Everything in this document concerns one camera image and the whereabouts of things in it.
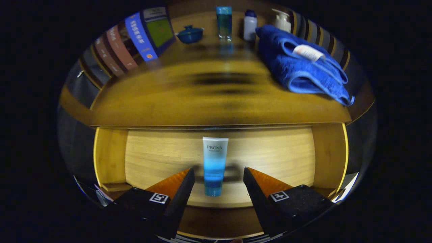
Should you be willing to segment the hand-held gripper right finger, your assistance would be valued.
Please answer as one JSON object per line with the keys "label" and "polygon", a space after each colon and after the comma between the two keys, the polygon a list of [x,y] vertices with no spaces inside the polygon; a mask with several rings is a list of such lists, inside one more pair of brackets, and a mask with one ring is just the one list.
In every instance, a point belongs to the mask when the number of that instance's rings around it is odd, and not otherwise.
{"label": "hand-held gripper right finger", "polygon": [[259,223],[270,236],[296,231],[334,205],[309,186],[293,187],[250,167],[244,168],[244,184]]}

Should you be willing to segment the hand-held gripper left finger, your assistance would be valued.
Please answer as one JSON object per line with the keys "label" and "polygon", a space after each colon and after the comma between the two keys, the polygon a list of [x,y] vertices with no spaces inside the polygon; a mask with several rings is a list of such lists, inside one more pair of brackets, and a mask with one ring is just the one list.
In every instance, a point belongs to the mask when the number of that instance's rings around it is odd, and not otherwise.
{"label": "hand-held gripper left finger", "polygon": [[103,208],[108,229],[119,240],[174,238],[195,183],[193,168],[147,189],[133,187]]}

